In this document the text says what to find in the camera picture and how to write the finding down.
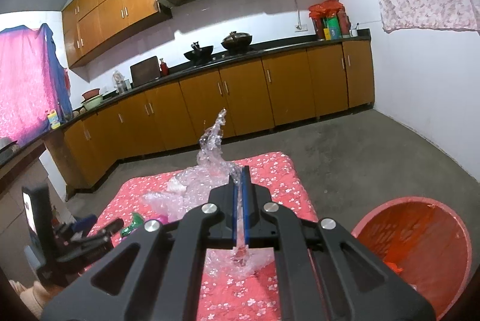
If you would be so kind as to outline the person's left hand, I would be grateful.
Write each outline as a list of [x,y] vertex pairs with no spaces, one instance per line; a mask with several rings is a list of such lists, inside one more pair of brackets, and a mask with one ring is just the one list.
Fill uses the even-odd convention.
[[44,287],[39,281],[34,281],[33,286],[26,288],[19,281],[9,280],[10,286],[19,296],[22,303],[39,320],[46,305],[64,289],[58,285]]

